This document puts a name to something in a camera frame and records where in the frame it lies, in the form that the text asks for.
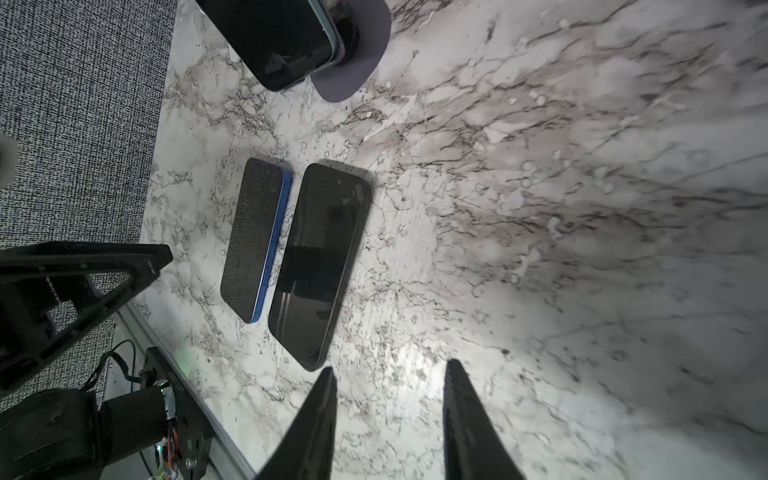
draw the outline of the black phone screen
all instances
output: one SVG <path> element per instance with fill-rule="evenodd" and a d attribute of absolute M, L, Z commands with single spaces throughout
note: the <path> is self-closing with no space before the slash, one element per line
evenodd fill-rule
<path fill-rule="evenodd" d="M 272 91 L 306 77 L 333 55 L 333 47 L 310 0 L 197 3 L 257 80 Z"/>
<path fill-rule="evenodd" d="M 269 324 L 310 372 L 325 362 L 370 192 L 362 178 L 330 167 L 311 164 L 304 173 Z"/>

